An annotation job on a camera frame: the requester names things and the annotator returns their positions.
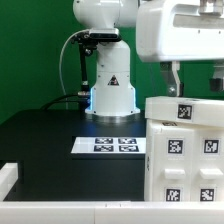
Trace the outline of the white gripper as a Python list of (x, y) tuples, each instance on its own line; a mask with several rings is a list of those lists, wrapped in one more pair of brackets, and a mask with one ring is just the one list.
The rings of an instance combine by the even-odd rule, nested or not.
[[(143, 62), (161, 62), (167, 95), (182, 97), (179, 61), (224, 59), (224, 8), (201, 13), (200, 0), (147, 1), (137, 13), (136, 50)], [(213, 92), (224, 91), (223, 63), (214, 65), (209, 84)]]

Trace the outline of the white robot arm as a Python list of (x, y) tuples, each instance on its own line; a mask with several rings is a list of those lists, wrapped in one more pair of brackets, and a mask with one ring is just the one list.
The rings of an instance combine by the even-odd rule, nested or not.
[(90, 116), (140, 113), (121, 27), (136, 30), (136, 52), (143, 62), (224, 59), (224, 0), (74, 0), (73, 13), (86, 27), (83, 51), (97, 51), (96, 83), (86, 109)]

